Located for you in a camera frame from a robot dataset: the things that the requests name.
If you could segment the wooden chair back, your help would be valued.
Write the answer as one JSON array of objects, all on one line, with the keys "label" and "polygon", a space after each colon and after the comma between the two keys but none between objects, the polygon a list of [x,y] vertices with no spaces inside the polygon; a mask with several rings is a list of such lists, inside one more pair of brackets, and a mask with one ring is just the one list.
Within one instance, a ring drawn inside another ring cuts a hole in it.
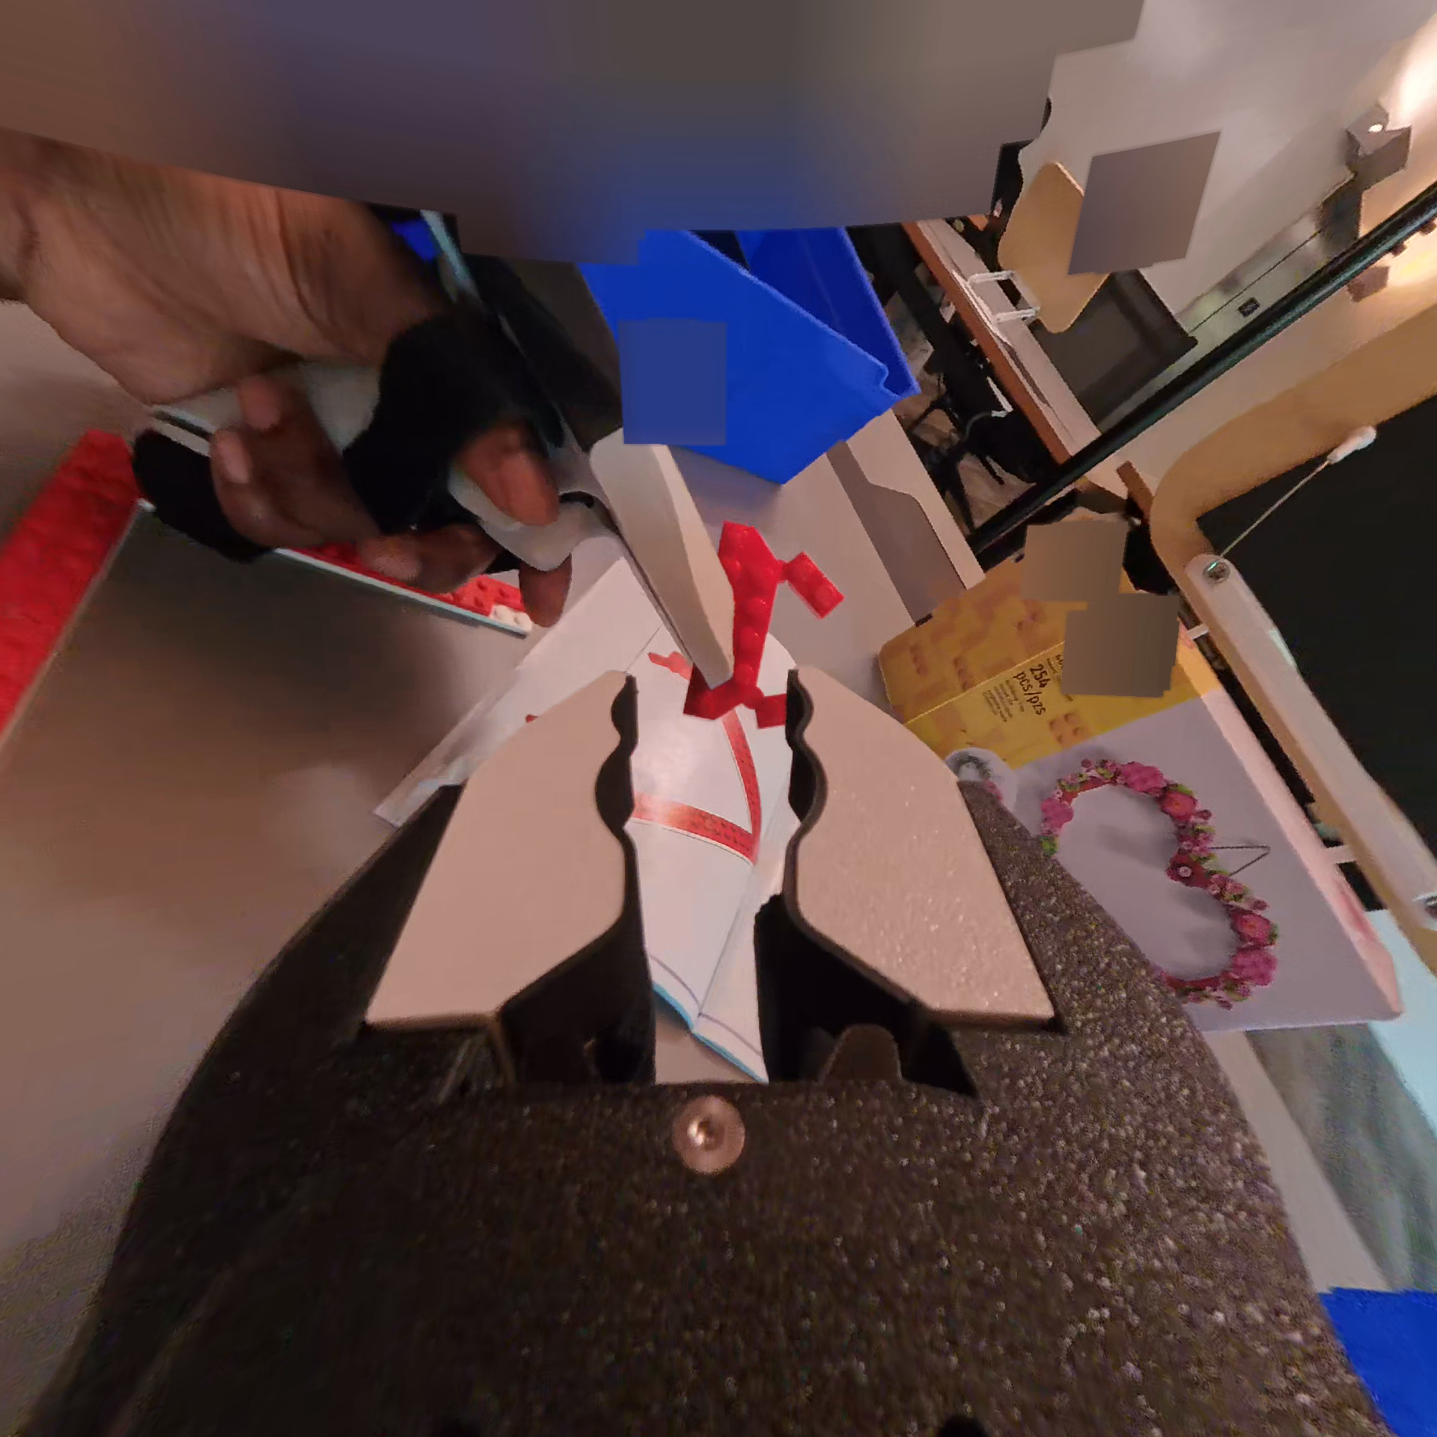
[{"label": "wooden chair back", "polygon": [[997,250],[1001,269],[1050,334],[1068,332],[1112,277],[1070,275],[1083,204],[1083,188],[1062,165],[1043,165],[1016,202]]}]

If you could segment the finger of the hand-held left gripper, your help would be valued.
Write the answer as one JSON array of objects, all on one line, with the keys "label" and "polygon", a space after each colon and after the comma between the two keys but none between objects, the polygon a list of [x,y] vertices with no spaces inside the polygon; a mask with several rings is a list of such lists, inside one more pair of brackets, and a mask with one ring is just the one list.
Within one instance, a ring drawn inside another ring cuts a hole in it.
[{"label": "finger of the hand-held left gripper", "polygon": [[709,687],[734,675],[728,574],[667,445],[600,441],[592,478],[633,566]]}]

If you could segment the person's left hand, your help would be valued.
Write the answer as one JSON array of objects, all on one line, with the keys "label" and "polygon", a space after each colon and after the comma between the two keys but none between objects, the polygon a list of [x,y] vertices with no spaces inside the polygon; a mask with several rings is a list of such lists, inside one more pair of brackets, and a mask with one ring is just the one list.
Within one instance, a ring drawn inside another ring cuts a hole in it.
[{"label": "person's left hand", "polygon": [[232,390],[240,420],[188,482],[232,562],[349,545],[430,593],[489,572],[500,547],[468,516],[386,531],[345,476],[299,363],[378,369],[432,321],[439,282],[368,208],[2,135],[4,301],[27,305],[146,407]]}]

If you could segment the red brick frame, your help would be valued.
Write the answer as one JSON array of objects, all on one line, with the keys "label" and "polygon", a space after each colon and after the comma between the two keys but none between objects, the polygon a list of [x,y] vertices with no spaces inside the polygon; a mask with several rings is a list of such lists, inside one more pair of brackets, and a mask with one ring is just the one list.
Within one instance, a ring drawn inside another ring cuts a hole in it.
[{"label": "red brick frame", "polygon": [[[127,441],[92,430],[16,522],[2,549],[2,736],[58,660],[136,520],[152,512],[136,487]],[[361,566],[349,547],[282,549],[278,556],[451,620],[510,637],[533,631],[520,591],[497,577],[432,597]]]}]

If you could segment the yellow cardboard box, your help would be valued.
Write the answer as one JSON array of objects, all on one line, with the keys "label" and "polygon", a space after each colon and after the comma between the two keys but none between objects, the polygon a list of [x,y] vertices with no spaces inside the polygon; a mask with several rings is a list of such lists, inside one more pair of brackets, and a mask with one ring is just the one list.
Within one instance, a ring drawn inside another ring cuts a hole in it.
[{"label": "yellow cardboard box", "polygon": [[985,750],[1025,767],[1219,690],[1183,637],[1160,698],[1071,698],[1062,689],[1066,629],[1085,602],[1031,602],[1010,560],[891,639],[880,669],[895,717],[934,754]]}]

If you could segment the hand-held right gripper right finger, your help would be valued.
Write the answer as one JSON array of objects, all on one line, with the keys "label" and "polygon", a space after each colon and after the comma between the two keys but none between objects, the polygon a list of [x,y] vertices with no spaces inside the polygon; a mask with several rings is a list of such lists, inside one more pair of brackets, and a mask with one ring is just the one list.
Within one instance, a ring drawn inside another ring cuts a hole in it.
[{"label": "hand-held right gripper right finger", "polygon": [[1054,1005],[945,763],[820,669],[788,689],[792,917],[951,1028],[1047,1028]]}]

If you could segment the white printed box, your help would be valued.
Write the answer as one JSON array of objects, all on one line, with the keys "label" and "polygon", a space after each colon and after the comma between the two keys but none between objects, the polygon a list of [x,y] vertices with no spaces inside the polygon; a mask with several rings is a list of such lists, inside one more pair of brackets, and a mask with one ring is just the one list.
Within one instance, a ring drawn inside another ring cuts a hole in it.
[{"label": "white printed box", "polygon": [[1209,1033],[1361,1026],[1403,1012],[1399,978],[1355,890],[1328,859],[1248,723],[1221,690],[1048,756],[999,750],[1001,729],[924,723],[943,757],[972,756],[1031,832],[1085,763],[1137,767],[1070,800],[1056,859]]}]

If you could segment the black metal pole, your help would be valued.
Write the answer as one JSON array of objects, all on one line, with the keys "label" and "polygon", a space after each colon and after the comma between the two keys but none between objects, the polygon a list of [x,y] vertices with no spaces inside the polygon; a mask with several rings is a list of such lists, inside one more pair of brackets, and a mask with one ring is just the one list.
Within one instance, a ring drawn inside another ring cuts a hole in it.
[{"label": "black metal pole", "polygon": [[1102,432],[1094,441],[1087,443],[1085,449],[1062,462],[1052,480],[1008,505],[999,516],[976,529],[968,545],[974,549],[979,564],[989,564],[1012,533],[1025,529],[1035,514],[1066,497],[1093,470],[1127,449],[1152,426],[1192,401],[1219,376],[1242,365],[1252,353],[1286,332],[1299,319],[1311,315],[1378,261],[1390,257],[1416,233],[1430,227],[1434,219],[1435,185],[1430,185],[1414,200],[1376,225],[1367,236],[1353,242],[1344,254],[1321,267],[1319,273],[1303,278],[1301,284],[1263,315],[1250,321],[1227,342],[1219,344],[1196,367],[1160,388],[1160,392],[1135,407],[1121,422]]}]

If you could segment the wood-edged background desk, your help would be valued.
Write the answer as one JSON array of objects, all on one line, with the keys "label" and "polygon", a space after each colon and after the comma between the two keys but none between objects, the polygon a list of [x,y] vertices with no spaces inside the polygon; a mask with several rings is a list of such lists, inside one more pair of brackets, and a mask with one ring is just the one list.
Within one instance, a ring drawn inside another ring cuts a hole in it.
[{"label": "wood-edged background desk", "polygon": [[964,330],[989,359],[997,384],[1025,415],[1054,461],[1066,462],[1100,432],[997,278],[947,223],[907,223],[903,233],[941,286]]}]

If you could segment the grey metal bracket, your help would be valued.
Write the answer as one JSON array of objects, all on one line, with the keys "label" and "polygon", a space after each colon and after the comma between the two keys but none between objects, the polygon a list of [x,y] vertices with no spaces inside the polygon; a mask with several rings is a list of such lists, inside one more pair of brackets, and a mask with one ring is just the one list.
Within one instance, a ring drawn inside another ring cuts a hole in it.
[{"label": "grey metal bracket", "polygon": [[1345,129],[1345,167],[1357,190],[1370,190],[1407,167],[1411,127],[1391,127],[1386,106],[1372,106]]}]

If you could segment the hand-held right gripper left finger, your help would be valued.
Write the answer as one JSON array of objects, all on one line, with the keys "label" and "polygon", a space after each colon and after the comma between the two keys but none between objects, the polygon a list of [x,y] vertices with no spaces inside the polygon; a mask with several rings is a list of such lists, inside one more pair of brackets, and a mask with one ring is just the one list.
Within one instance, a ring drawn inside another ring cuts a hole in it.
[{"label": "hand-held right gripper left finger", "polygon": [[637,683],[608,671],[485,759],[458,794],[366,1012],[384,1030],[648,1033]]}]

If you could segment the blue plastic object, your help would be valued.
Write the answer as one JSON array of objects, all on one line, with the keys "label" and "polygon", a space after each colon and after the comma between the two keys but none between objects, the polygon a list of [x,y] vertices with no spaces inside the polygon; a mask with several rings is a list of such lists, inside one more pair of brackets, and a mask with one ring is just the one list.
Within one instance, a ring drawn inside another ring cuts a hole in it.
[{"label": "blue plastic object", "polygon": [[1391,1432],[1435,1436],[1435,1294],[1345,1288],[1321,1302]]}]

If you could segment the white flat bar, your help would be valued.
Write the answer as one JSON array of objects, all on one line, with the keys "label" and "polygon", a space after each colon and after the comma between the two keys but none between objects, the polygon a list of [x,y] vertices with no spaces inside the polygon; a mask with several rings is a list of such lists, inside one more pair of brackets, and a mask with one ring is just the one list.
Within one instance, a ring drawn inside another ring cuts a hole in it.
[{"label": "white flat bar", "polygon": [[1238,568],[1200,554],[1181,587],[1388,909],[1409,928],[1434,932],[1432,851],[1340,735]]}]

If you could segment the red brick arc assembly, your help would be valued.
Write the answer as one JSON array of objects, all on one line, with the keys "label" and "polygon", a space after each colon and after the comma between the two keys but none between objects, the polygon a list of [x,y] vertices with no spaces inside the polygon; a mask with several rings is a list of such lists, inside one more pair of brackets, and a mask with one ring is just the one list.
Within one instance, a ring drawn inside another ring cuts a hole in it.
[{"label": "red brick arc assembly", "polygon": [[765,694],[759,687],[776,595],[782,585],[792,587],[817,620],[826,620],[845,597],[807,554],[797,554],[790,562],[778,560],[759,529],[753,528],[725,524],[717,556],[728,575],[734,600],[732,677],[711,689],[694,671],[684,713],[717,723],[734,710],[748,708],[753,712],[759,729],[784,727],[786,692]]}]

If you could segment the wooden frame with black panel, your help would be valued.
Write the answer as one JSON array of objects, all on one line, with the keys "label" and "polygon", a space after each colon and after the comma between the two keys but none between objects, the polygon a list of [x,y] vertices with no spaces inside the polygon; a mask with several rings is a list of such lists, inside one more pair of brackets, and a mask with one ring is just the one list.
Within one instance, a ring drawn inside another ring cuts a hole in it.
[{"label": "wooden frame with black panel", "polygon": [[[1186,566],[1200,554],[1211,554],[1198,528],[1202,516],[1309,461],[1321,461],[1355,432],[1390,422],[1434,397],[1434,284],[1393,303],[1380,301],[1378,309],[1388,317],[1386,330],[1370,330],[1365,344],[1326,370],[1303,376],[1284,395],[1207,436],[1160,482],[1148,510],[1150,529],[1160,562],[1186,602],[1181,587]],[[1434,932],[1409,928],[1391,917],[1434,972]]]}]

